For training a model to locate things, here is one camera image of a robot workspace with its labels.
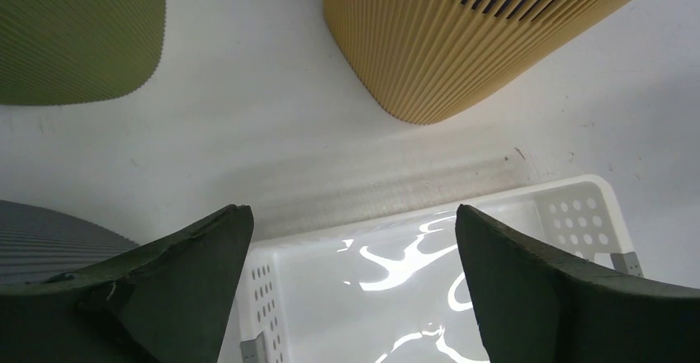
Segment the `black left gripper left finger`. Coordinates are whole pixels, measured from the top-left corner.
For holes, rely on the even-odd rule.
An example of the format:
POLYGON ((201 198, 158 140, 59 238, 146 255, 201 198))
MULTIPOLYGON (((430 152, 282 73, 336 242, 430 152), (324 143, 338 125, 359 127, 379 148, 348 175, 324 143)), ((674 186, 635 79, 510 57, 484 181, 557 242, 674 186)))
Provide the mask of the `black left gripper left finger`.
POLYGON ((41 283, 1 284, 4 362, 215 362, 253 236, 246 205, 41 283))

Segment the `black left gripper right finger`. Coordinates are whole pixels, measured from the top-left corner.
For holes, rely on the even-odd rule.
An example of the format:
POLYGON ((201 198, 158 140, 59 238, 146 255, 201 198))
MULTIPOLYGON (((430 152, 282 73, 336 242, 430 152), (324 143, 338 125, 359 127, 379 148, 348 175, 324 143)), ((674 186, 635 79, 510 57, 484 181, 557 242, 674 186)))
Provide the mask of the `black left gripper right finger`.
POLYGON ((698 361, 698 290, 600 266, 470 205, 455 235, 493 362, 698 361))

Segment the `white perforated plastic basket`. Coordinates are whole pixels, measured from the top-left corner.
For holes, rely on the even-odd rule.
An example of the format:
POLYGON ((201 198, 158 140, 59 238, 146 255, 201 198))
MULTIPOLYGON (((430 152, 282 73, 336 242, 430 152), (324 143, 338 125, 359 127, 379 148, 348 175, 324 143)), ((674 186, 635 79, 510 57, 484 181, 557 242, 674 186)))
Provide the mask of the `white perforated plastic basket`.
MULTIPOLYGON (((599 265, 641 276, 612 187, 584 175, 469 205, 599 265)), ((450 203, 253 243, 221 361, 486 362, 450 203)))

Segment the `yellow mesh bin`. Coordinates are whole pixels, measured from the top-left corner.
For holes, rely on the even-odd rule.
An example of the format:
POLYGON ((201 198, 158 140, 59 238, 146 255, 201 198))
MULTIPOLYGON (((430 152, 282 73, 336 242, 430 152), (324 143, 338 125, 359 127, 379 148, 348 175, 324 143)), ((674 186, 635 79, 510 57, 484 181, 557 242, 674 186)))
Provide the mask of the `yellow mesh bin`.
POLYGON ((322 0, 376 102, 416 125, 484 100, 631 0, 322 0))

